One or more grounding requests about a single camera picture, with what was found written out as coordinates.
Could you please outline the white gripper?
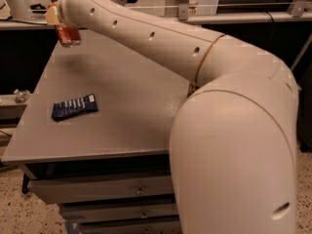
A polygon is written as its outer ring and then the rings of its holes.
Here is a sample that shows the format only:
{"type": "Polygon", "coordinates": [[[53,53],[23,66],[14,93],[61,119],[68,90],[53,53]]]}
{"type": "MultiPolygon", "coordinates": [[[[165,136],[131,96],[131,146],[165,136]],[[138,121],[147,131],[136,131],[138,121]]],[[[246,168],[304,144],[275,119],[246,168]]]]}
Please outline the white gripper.
{"type": "Polygon", "coordinates": [[[74,0],[58,0],[45,13],[47,25],[59,25],[60,21],[70,27],[77,27],[77,8],[74,0]]]}

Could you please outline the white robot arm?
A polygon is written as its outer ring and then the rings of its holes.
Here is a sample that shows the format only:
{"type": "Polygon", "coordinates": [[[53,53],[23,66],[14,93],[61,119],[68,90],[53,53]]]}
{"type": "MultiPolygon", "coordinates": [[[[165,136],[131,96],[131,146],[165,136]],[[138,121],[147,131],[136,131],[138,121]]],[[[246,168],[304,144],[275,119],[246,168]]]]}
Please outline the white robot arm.
{"type": "Polygon", "coordinates": [[[57,0],[46,20],[91,29],[198,85],[170,134],[183,234],[296,234],[298,88],[279,58],[126,0],[57,0]]]}

